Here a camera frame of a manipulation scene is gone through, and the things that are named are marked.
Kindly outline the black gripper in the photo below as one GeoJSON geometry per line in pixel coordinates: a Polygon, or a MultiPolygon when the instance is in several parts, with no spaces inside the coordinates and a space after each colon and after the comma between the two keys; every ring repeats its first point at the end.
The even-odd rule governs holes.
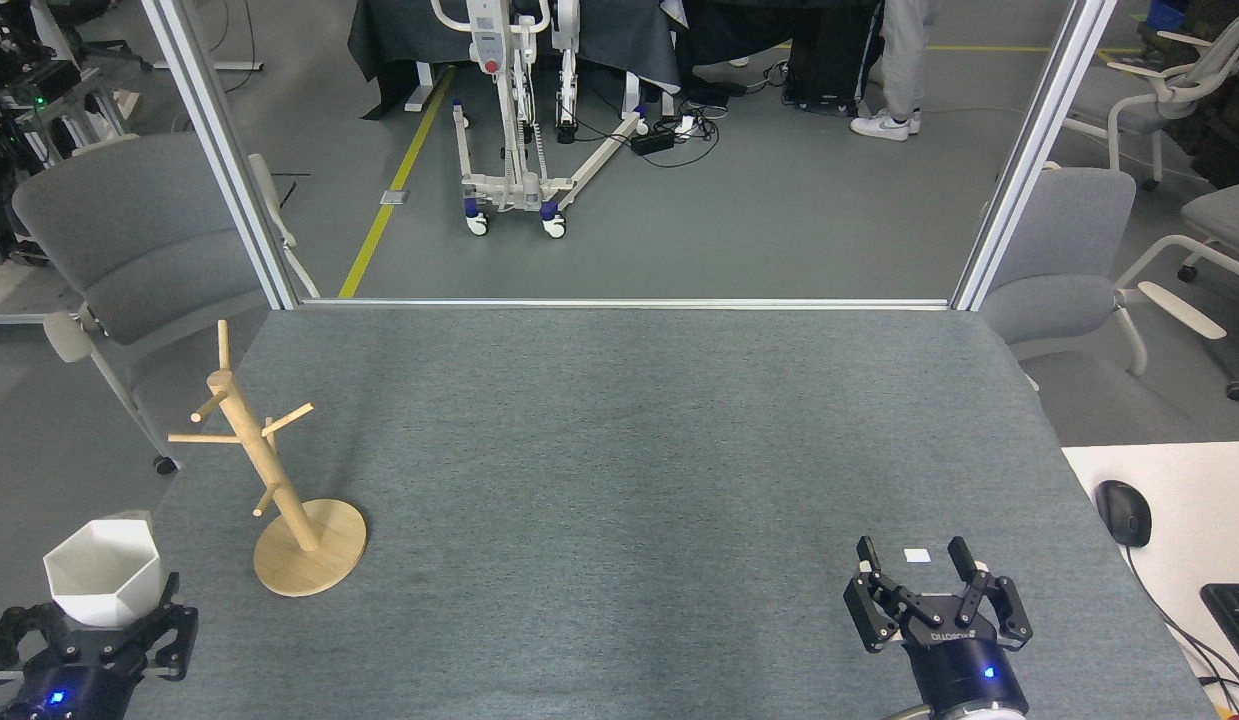
{"type": "Polygon", "coordinates": [[[933,628],[921,616],[914,618],[911,589],[881,570],[871,537],[857,539],[860,570],[849,580],[844,601],[865,651],[878,653],[890,642],[902,642],[921,701],[933,716],[1023,716],[1030,701],[1004,652],[1021,651],[1032,638],[1016,584],[1011,577],[994,577],[963,537],[953,537],[947,551],[966,587],[961,597],[922,597],[922,606],[942,620],[933,628]],[[997,615],[997,628],[978,611],[985,599],[997,615]]]}
{"type": "Polygon", "coordinates": [[[177,597],[171,571],[159,604],[121,630],[56,632],[57,605],[12,606],[0,618],[0,685],[17,680],[0,719],[121,719],[142,675],[185,680],[199,630],[199,610],[177,597]],[[38,630],[46,651],[20,661],[19,643],[38,630]]]}

